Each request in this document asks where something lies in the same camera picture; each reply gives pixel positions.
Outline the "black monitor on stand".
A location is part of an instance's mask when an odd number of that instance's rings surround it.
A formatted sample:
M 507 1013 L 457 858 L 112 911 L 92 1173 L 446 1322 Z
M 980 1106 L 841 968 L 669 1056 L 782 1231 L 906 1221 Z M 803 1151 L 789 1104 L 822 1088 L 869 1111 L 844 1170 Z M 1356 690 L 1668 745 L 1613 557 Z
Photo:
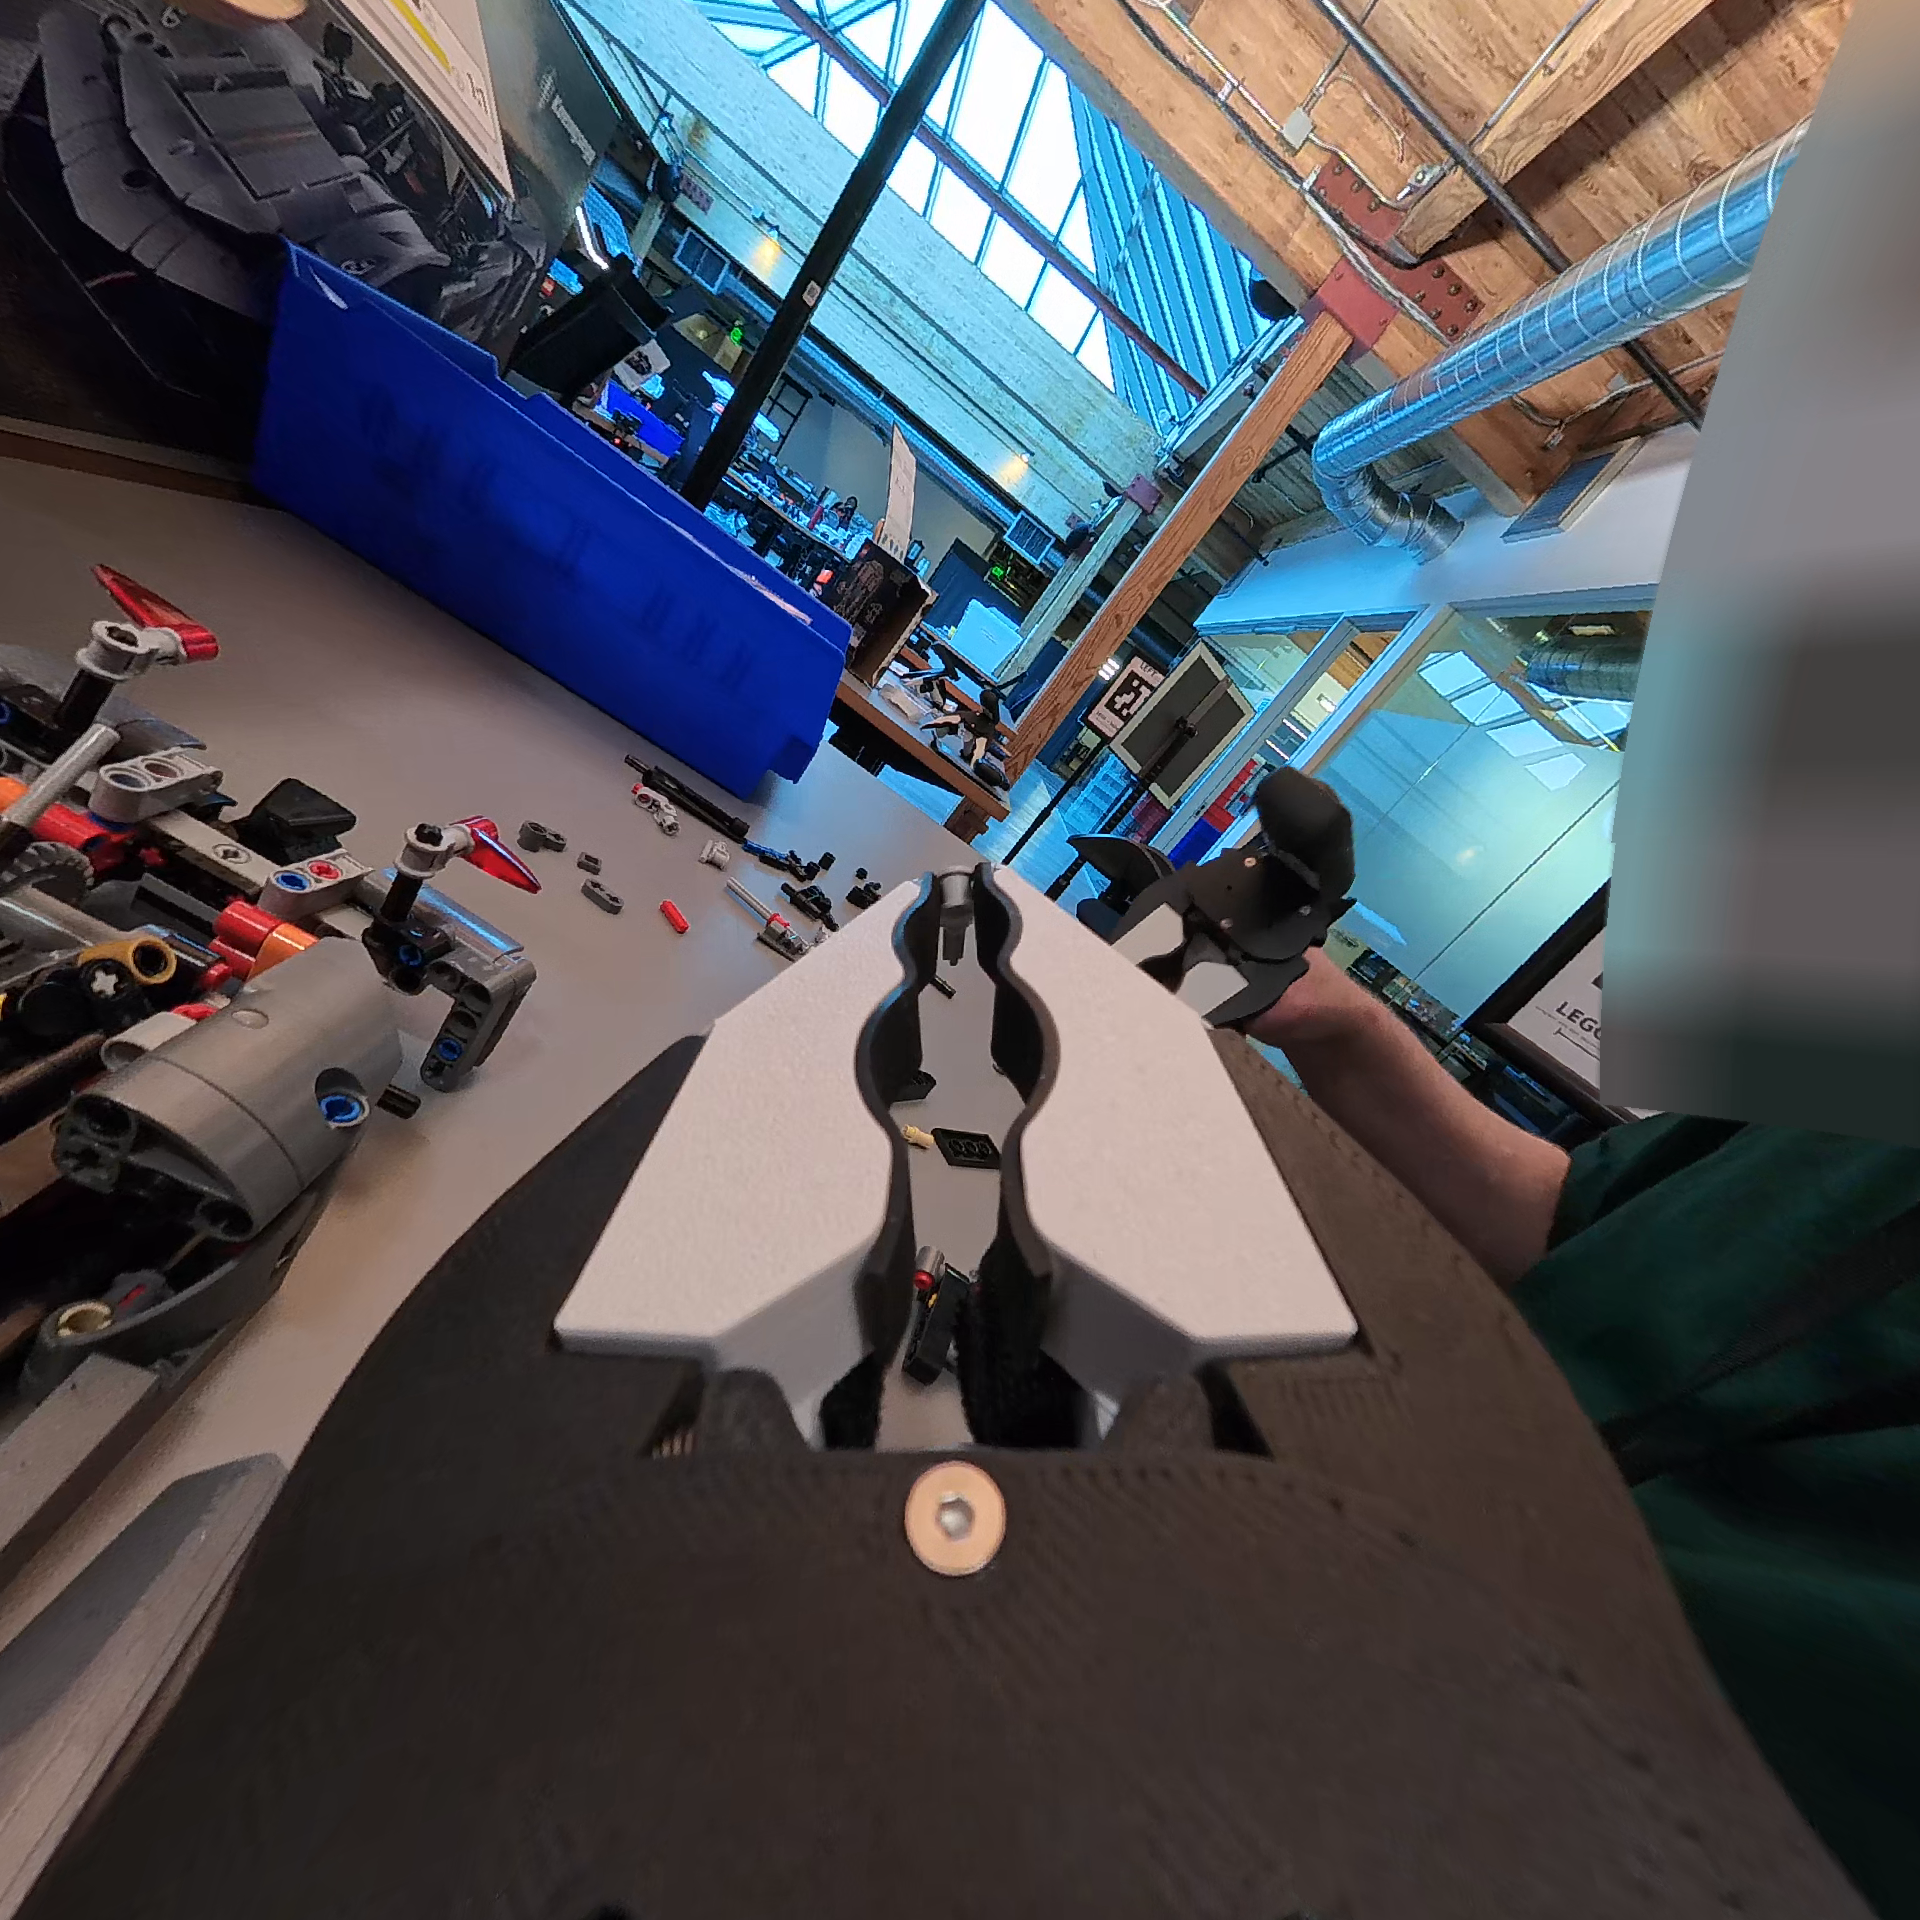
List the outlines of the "black monitor on stand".
M 1132 757 L 1138 775 L 1149 777 L 1146 793 L 1174 811 L 1253 716 L 1230 667 L 1196 642 L 1134 727 Z

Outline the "partly built lego vehicle model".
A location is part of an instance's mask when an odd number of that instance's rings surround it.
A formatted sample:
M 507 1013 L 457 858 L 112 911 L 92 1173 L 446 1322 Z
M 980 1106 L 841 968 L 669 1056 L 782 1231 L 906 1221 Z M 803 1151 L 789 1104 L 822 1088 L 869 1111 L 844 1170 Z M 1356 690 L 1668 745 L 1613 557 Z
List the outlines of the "partly built lego vehicle model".
M 412 827 L 396 863 L 284 780 L 228 818 L 206 743 L 128 688 L 220 655 L 118 567 L 51 688 L 4 671 L 2 1133 L 53 1132 L 4 1208 L 4 1409 L 90 1361 L 176 1375 L 280 1288 L 376 1113 L 464 1088 L 537 983 L 436 889 L 541 882 L 491 818 Z

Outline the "black metal pole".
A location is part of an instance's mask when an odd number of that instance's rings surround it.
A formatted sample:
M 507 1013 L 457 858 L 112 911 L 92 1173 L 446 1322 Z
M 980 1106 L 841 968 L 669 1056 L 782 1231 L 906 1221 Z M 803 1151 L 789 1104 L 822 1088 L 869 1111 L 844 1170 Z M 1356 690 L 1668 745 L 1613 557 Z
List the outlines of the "black metal pole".
M 752 361 L 736 383 L 724 415 L 721 415 L 696 467 L 689 471 L 682 493 L 697 512 L 714 503 L 729 465 L 752 432 L 761 404 L 778 387 L 808 324 L 814 322 L 820 300 L 832 289 L 832 279 L 865 223 L 869 223 L 899 157 L 922 128 L 933 95 L 960 55 L 982 9 L 982 3 L 946 3 L 923 40 L 916 59 L 908 67 L 883 111 L 876 132 L 808 249 L 769 330 L 761 333 Z

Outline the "silver ventilation duct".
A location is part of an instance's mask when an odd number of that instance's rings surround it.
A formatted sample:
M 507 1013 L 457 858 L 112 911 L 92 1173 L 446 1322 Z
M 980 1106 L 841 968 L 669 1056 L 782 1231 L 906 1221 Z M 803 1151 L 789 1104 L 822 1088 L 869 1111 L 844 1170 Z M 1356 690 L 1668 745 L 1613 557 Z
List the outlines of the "silver ventilation duct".
M 1332 516 L 1368 545 L 1438 560 L 1459 538 L 1459 520 L 1387 488 L 1377 463 L 1741 289 L 1809 128 L 1806 119 L 1744 155 L 1464 345 L 1325 423 L 1312 479 Z

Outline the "long light grey lego axle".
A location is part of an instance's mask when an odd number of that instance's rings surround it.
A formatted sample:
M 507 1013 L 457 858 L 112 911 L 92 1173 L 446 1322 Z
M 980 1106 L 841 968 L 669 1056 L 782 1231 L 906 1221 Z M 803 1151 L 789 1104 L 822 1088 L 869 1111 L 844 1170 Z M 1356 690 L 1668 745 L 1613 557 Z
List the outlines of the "long light grey lego axle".
M 784 915 L 760 900 L 740 881 L 728 881 L 728 893 L 756 919 L 756 943 L 789 963 L 797 963 L 819 939 L 795 929 Z

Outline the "blue storage bin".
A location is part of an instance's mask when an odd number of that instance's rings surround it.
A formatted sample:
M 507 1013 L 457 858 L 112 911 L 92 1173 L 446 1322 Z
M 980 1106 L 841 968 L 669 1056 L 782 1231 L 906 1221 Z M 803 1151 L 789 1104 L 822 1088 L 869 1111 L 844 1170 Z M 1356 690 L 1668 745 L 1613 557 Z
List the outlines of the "blue storage bin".
M 480 345 L 300 247 L 253 482 L 740 799 L 822 745 L 841 616 Z

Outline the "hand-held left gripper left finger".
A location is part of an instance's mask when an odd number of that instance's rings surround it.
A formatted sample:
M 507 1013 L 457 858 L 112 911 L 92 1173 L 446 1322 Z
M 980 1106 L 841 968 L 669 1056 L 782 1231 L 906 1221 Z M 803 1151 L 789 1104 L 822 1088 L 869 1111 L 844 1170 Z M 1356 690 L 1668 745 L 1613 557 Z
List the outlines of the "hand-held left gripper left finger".
M 892 1099 L 922 1066 L 939 929 L 930 873 L 712 1025 L 555 1317 L 566 1353 L 763 1375 L 814 1444 L 865 1426 L 840 1384 L 906 1329 Z

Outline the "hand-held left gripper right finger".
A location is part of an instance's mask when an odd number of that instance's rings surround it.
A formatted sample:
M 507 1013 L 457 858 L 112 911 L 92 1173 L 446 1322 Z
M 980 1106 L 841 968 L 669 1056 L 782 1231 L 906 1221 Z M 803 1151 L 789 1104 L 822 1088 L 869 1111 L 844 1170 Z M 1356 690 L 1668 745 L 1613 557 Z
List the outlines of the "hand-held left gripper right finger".
M 992 1060 L 1024 1103 L 1003 1224 L 1048 1290 L 1044 1351 L 1084 1387 L 1344 1351 L 1353 1309 L 1185 986 L 1006 868 L 979 866 L 973 900 Z

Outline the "person's right forearm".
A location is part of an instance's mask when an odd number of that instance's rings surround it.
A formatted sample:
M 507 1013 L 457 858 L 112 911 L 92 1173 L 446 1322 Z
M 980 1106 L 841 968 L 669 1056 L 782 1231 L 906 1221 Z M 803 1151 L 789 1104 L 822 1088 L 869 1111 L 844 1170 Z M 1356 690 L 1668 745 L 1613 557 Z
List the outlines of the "person's right forearm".
M 1569 1153 L 1466 1090 L 1408 1025 L 1324 948 L 1277 1003 L 1246 1021 L 1307 1096 L 1398 1180 L 1501 1284 L 1546 1258 Z

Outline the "lego set box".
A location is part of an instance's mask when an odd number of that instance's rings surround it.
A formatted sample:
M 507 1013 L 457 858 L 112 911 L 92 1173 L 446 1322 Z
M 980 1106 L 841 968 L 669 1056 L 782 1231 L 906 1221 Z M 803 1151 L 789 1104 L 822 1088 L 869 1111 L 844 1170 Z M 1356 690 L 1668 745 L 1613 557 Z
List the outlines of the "lego set box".
M 286 247 L 486 352 L 618 107 L 558 5 L 477 5 L 513 189 L 331 5 L 2 5 L 6 431 L 248 460 Z

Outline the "framed floor sign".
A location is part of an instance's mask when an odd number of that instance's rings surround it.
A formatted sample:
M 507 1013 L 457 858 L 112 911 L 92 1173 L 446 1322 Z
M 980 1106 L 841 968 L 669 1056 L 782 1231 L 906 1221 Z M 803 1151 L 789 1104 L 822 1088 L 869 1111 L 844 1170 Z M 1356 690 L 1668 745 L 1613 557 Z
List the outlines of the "framed floor sign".
M 1597 1128 L 1632 1117 L 1600 1096 L 1606 900 L 1605 882 L 1464 1025 L 1467 1035 Z

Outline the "wooden post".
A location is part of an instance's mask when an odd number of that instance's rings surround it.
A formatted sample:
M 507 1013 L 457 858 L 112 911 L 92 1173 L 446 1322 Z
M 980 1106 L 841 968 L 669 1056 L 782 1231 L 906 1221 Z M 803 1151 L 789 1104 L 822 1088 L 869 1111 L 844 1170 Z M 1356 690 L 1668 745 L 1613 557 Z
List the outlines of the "wooden post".
M 1285 427 L 1304 412 L 1307 399 L 1325 384 L 1350 348 L 1353 333 L 1328 314 L 1325 300 L 1310 300 L 1275 372 L 1024 711 L 1006 754 L 1006 770 L 1012 781 L 1027 773 L 1044 743 L 1069 719 L 1081 695 L 1096 683 L 1098 671 L 1114 656 L 1114 647 L 1125 642 L 1138 618 L 1153 609 L 1208 531 L 1216 527 L 1234 493 L 1250 480 L 1262 457 L 1282 440 Z

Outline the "flat black lego beams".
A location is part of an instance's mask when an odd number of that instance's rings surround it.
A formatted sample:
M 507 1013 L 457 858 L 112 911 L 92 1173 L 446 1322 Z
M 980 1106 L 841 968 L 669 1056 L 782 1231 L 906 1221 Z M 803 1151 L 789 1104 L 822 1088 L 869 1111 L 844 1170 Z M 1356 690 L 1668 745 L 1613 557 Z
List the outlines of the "flat black lego beams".
M 705 826 L 718 831 L 729 841 L 738 847 L 748 843 L 748 837 L 752 833 L 749 826 L 721 800 L 712 800 L 707 793 L 682 781 L 676 775 L 669 775 L 664 767 L 652 767 L 632 754 L 626 757 L 626 767 L 637 777 L 637 785 L 633 789 L 636 793 L 640 793 L 642 789 L 656 793 L 664 803 L 700 818 Z

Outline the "person's green sweater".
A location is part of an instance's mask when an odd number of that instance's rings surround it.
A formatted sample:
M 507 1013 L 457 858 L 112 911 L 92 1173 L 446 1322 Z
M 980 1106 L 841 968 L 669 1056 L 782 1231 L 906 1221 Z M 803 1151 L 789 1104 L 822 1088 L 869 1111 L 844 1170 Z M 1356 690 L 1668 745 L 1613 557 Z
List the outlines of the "person's green sweater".
M 1908 1146 L 1620 1124 L 1571 1161 L 1516 1304 L 1597 1426 L 1688 1401 L 1634 1500 L 1762 1755 L 1880 1915 L 1917 1898 L 1916 1281 L 1705 1384 L 1784 1304 L 1916 1216 Z

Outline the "lego instruction booklet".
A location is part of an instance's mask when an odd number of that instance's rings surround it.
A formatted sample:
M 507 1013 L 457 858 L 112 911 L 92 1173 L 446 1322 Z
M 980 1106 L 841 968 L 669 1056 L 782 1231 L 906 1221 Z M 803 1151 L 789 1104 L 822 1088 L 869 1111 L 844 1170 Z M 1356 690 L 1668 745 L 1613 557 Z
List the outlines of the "lego instruction booklet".
M 513 189 L 477 3 L 331 3 L 372 40 L 410 88 L 461 140 L 477 170 Z

